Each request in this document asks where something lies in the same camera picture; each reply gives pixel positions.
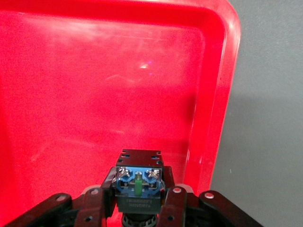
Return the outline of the red plastic tray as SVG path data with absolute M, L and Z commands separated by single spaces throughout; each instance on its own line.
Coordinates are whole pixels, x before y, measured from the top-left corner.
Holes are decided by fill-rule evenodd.
M 209 190 L 240 39 L 228 0 L 0 0 L 0 227 L 125 148 Z

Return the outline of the dark grey table mat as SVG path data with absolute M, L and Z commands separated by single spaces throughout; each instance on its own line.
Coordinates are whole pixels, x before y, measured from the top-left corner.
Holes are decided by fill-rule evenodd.
M 230 0 L 241 43 L 212 190 L 264 227 L 303 227 L 303 0 Z

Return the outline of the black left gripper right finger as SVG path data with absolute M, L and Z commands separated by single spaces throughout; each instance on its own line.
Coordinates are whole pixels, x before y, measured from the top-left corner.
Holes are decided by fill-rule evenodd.
M 263 227 L 217 191 L 196 196 L 177 186 L 170 166 L 164 167 L 163 179 L 168 189 L 156 227 Z

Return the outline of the black blue push-button switch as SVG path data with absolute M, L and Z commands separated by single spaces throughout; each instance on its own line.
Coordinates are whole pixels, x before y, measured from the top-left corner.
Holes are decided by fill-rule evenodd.
M 122 227 L 155 227 L 166 191 L 158 150 L 122 150 L 116 162 L 115 188 Z

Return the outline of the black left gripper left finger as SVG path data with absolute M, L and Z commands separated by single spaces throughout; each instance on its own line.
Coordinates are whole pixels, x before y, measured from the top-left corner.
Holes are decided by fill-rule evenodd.
M 5 224 L 4 227 L 107 227 L 116 199 L 112 167 L 101 185 L 86 188 L 76 199 L 57 193 Z

